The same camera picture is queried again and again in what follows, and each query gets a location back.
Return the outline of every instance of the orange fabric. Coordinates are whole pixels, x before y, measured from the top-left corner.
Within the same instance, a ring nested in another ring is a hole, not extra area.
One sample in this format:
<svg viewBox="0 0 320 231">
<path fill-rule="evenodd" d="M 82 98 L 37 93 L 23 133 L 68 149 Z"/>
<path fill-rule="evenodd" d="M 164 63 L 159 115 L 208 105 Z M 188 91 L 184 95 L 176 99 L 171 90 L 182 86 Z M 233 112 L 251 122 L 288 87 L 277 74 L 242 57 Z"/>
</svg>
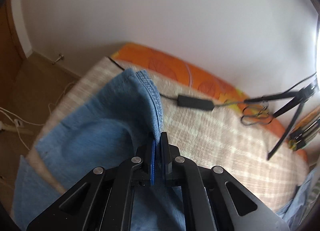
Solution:
<svg viewBox="0 0 320 231">
<path fill-rule="evenodd" d="M 217 76 L 152 48 L 127 43 L 122 49 L 113 54 L 112 58 L 128 61 L 146 69 L 156 71 L 172 80 L 205 93 L 221 103 L 226 101 L 243 101 L 249 98 L 244 92 L 236 89 Z M 230 107 L 238 113 L 241 113 L 246 105 L 238 104 Z M 264 127 L 279 138 L 285 130 L 277 119 L 273 119 L 270 124 L 264 125 Z"/>
</svg>

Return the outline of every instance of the wall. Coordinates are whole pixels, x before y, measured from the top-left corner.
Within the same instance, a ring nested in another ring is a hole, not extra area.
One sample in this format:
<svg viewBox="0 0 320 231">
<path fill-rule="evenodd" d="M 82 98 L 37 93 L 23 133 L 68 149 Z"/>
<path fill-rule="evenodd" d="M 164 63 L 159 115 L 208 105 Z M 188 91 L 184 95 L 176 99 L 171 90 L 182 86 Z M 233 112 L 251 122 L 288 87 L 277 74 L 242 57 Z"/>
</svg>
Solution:
<svg viewBox="0 0 320 231">
<path fill-rule="evenodd" d="M 16 31 L 22 46 L 22 49 L 26 55 L 29 57 L 32 54 L 32 47 L 29 40 L 29 36 L 26 30 L 23 14 L 21 0 L 11 0 L 12 16 L 16 27 Z"/>
<path fill-rule="evenodd" d="M 83 75 L 124 42 L 196 64 L 250 96 L 283 91 L 315 71 L 310 0 L 22 0 L 32 48 Z M 304 114 L 320 102 L 308 101 Z M 283 101 L 273 104 L 273 109 Z M 279 119 L 287 125 L 292 112 Z"/>
</svg>

